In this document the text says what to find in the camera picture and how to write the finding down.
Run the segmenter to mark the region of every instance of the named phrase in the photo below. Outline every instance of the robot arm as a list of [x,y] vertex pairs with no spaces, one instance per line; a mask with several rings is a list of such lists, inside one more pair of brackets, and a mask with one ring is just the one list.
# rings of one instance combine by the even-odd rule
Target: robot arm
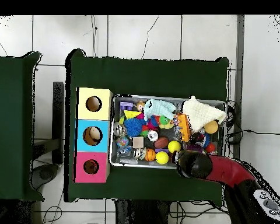
[[172,162],[181,176],[225,185],[225,200],[232,224],[280,224],[280,207],[259,186],[252,172],[235,160],[182,150]]

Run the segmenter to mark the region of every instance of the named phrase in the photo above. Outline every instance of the blue box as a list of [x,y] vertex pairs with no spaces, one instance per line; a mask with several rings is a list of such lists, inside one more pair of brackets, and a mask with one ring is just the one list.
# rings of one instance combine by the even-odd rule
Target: blue box
[[[97,121],[97,120],[78,120],[78,138],[77,138],[77,151],[85,152],[108,152],[108,142],[110,137],[109,121]],[[88,127],[97,127],[101,130],[103,137],[99,144],[88,145],[83,140],[84,130]]]

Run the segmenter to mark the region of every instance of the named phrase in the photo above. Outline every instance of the yellow box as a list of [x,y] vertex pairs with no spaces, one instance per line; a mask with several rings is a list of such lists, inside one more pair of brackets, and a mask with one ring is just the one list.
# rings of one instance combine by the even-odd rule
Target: yellow box
[[108,89],[80,87],[78,119],[110,120],[112,96],[112,92]]

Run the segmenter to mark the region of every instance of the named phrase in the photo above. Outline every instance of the pink box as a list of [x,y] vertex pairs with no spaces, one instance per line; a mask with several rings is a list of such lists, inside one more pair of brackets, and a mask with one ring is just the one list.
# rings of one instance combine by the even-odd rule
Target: pink box
[[[109,173],[107,152],[77,152],[76,158],[76,179],[75,183],[105,183]],[[84,171],[84,163],[87,160],[95,160],[99,169],[95,174],[88,174]]]

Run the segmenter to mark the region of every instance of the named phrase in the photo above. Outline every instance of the metal tray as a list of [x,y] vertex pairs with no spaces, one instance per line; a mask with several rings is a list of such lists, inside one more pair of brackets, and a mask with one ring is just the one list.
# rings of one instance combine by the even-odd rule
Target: metal tray
[[[116,140],[113,135],[113,125],[115,122],[119,121],[120,117],[124,114],[124,112],[120,109],[120,102],[133,102],[137,104],[140,101],[146,102],[149,99],[156,99],[156,100],[164,100],[167,102],[171,102],[177,108],[177,110],[181,109],[181,105],[184,101],[188,99],[182,98],[169,98],[169,97],[153,97],[153,96],[137,96],[137,95],[130,95],[130,96],[123,96],[121,94],[117,94],[113,96],[112,104],[111,104],[111,115],[113,116],[113,121],[111,122],[111,137],[110,137],[110,155],[109,161],[114,166],[127,166],[127,167],[149,167],[149,168],[156,168],[156,169],[176,169],[176,165],[172,162],[168,162],[165,165],[158,164],[155,160],[152,162],[147,162],[144,160],[136,160],[133,158],[133,150],[129,157],[121,157],[117,156],[117,145]],[[227,106],[224,101],[218,100],[198,100],[201,103],[209,104],[210,106],[214,106],[217,109],[220,109],[227,113]],[[160,129],[160,136],[168,137],[169,141],[174,140],[174,129]],[[225,153],[225,140],[224,136],[226,133],[226,121],[219,125],[219,130],[216,134],[211,135],[211,142],[216,143],[218,155],[223,155]],[[153,142],[151,142],[148,138],[144,138],[144,146],[147,148],[153,148]]]

